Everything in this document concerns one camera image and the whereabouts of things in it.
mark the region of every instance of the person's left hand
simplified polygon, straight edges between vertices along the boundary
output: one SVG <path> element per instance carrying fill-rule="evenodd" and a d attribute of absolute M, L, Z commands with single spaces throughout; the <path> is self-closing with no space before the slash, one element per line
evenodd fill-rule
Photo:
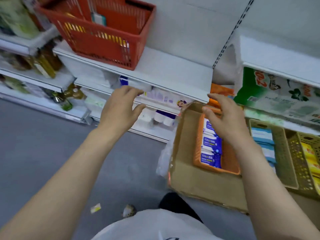
<path fill-rule="evenodd" d="M 145 104 L 139 104 L 132 110 L 134 99 L 142 93 L 143 90 L 130 86 L 115 89 L 104 105 L 98 129 L 107 130 L 121 137 L 133 126 L 146 107 Z"/>

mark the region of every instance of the basket handle hole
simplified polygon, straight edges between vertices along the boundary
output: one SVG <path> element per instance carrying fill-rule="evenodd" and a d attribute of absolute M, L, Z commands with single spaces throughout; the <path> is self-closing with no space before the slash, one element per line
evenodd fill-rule
<path fill-rule="evenodd" d="M 257 124 L 258 126 L 260 126 L 260 127 L 263 127 L 263 128 L 267 128 L 268 126 L 267 125 L 265 125 L 265 124 Z"/>
<path fill-rule="evenodd" d="M 304 139 L 306 139 L 306 140 L 313 140 L 313 138 L 308 137 L 308 136 L 305 136 Z"/>

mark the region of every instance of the black pants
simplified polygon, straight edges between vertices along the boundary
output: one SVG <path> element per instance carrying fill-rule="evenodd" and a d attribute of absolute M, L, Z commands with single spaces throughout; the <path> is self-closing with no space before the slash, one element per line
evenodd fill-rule
<path fill-rule="evenodd" d="M 167 193 L 160 201 L 159 208 L 174 213 L 186 214 L 202 222 L 197 213 L 175 192 Z"/>

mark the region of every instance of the gray floor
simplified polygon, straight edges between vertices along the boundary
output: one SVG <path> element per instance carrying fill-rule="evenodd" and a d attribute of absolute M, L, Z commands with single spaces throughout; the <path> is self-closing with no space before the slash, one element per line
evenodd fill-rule
<path fill-rule="evenodd" d="M 46 183 L 93 128 L 0 99 L 0 226 Z M 166 180 L 155 174 L 164 146 L 130 132 L 120 139 L 106 158 L 73 239 L 89 240 L 120 220 L 126 204 L 138 210 L 157 207 L 169 191 Z M 246 215 L 185 200 L 216 236 L 256 239 Z M 90 214 L 90 207 L 97 203 L 102 209 Z"/>

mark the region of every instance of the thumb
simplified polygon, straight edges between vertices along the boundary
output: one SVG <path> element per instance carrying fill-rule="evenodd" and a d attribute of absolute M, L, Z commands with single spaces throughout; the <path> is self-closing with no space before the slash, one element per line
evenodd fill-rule
<path fill-rule="evenodd" d="M 145 104 L 139 104 L 138 106 L 136 106 L 133 110 L 133 116 L 134 119 L 137 120 L 139 115 L 141 114 L 142 110 L 146 108 Z"/>
<path fill-rule="evenodd" d="M 219 125 L 221 125 L 221 120 L 214 114 L 214 112 L 211 109 L 209 109 L 206 106 L 203 106 L 202 111 L 204 112 L 206 117 L 209 119 L 211 125 L 214 128 L 217 128 L 219 127 Z"/>

